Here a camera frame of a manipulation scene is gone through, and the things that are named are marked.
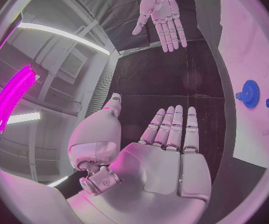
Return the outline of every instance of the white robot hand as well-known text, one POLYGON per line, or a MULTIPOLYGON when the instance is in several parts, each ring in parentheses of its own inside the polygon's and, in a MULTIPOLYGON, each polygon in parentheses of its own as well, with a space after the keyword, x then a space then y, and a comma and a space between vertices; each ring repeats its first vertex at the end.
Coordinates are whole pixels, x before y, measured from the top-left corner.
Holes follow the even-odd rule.
POLYGON ((179 43, 176 29, 182 46, 187 47, 184 29, 179 18, 179 7, 175 0, 142 0, 140 16, 132 32, 133 35, 141 32, 142 27, 147 23, 150 16, 156 27, 164 52, 172 52, 174 49, 178 49, 179 43))
MULTIPOLYGON (((181 150, 182 113, 182 106, 169 107, 167 112, 160 109, 137 143, 125 147, 108 168, 80 180, 84 191, 70 198, 69 203, 81 220, 96 223, 102 214, 98 223, 198 222, 210 199, 211 178, 205 158, 198 153, 193 107, 188 110, 181 150)), ((82 147, 80 160, 87 163, 86 146, 82 147)), ((82 166, 74 160, 75 167, 82 166)))

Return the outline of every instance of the fluorescent light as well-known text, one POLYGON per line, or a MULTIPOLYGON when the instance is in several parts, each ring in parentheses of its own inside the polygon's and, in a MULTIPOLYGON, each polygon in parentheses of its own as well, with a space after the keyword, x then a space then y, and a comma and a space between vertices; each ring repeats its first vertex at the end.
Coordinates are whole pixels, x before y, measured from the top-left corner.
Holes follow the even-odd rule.
POLYGON ((90 42, 90 41, 87 41, 79 36, 76 36, 74 34, 71 34, 71 33, 68 33, 66 31, 62 31, 62 30, 59 30, 59 29, 56 29, 56 28, 53 28, 53 27, 50 27, 50 26, 44 26, 44 25, 40 25, 40 24, 35 24, 35 23, 28 23, 28 22, 21 22, 18 27, 20 28, 30 28, 30 29, 36 29, 36 30, 40 30, 40 31, 47 31, 47 32, 51 32, 51 33, 54 33, 54 34, 57 34, 57 35, 60 35, 60 36, 64 36, 64 37, 67 37, 67 38, 70 38, 72 40, 75 40, 75 41, 78 41, 84 45, 87 45, 89 47, 92 47, 98 51, 101 51, 103 53, 105 53, 106 55, 109 55, 109 51, 105 50, 104 48, 100 47, 100 46, 97 46, 96 44, 90 42))
POLYGON ((36 119, 40 119, 39 112, 12 115, 10 116, 7 124, 31 121, 31 120, 36 120, 36 119))
POLYGON ((58 184, 60 184, 60 183, 63 182, 64 180, 66 180, 67 178, 68 178, 68 176, 66 176, 66 177, 64 177, 64 178, 62 178, 62 179, 60 179, 60 180, 58 180, 58 181, 56 181, 56 182, 54 182, 54 183, 48 184, 47 186, 48 186, 48 187, 54 187, 54 186, 57 186, 58 184))

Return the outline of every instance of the air vent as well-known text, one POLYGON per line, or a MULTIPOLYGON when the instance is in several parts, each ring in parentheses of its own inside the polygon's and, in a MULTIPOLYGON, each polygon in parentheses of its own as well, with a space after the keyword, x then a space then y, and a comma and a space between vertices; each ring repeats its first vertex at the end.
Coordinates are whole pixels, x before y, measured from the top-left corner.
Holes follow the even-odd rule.
POLYGON ((72 77, 76 78, 80 72, 84 62, 77 58, 75 55, 70 53, 63 64, 61 65, 61 70, 68 73, 72 77))

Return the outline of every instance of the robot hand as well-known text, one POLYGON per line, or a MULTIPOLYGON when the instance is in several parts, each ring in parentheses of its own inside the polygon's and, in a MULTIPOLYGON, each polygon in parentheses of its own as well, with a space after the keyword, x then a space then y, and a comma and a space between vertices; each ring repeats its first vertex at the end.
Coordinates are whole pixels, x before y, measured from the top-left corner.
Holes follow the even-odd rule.
POLYGON ((187 47, 187 41, 183 26, 180 21, 179 7, 175 0, 142 0, 140 4, 140 16, 132 34, 137 35, 147 23, 149 17, 159 35, 164 52, 172 52, 178 49, 178 37, 176 28, 183 47, 187 47))
POLYGON ((87 223, 96 223, 100 214, 106 220, 99 223, 197 223, 210 198, 211 179, 198 153, 195 108, 188 110, 182 150, 183 110, 176 106, 160 109, 140 140, 118 153, 120 101, 114 94, 72 135, 70 161, 90 174, 80 179, 84 191, 70 198, 70 205, 87 223))

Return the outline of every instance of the pink light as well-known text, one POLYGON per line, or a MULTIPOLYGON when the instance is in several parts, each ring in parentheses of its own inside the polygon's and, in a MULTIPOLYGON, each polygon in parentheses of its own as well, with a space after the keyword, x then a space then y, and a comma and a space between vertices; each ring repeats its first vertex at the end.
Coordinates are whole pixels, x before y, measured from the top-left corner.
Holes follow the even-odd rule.
POLYGON ((33 70, 28 70, 24 76, 22 76, 15 84, 11 87, 11 89, 5 95, 2 103, 0 104, 0 123, 4 114, 6 113, 8 107, 11 105, 11 102, 14 100, 16 95, 19 94, 20 90, 27 84, 27 82, 35 77, 35 73, 33 70))
POLYGON ((7 93, 12 89, 12 87, 17 83, 17 81, 25 75, 25 73, 30 70, 31 64, 28 64, 26 67, 24 67, 21 71, 19 71, 12 80, 6 85, 6 87, 3 89, 3 91, 0 93, 0 105, 4 101, 7 93))
POLYGON ((35 77, 35 73, 33 73, 33 77, 31 77, 26 84, 24 84, 24 86, 22 87, 22 89, 20 89, 19 93, 16 95, 16 97, 14 98, 14 100, 11 102, 11 104, 8 106, 8 109, 6 110, 2 121, 1 121, 1 125, 0 125, 0 133, 3 133, 6 125, 8 123, 8 120, 12 114, 12 112, 14 111, 14 109, 16 108, 16 106, 18 105, 19 101, 21 100, 21 98, 24 96, 24 94, 32 87, 32 85, 36 82, 36 77, 35 77))

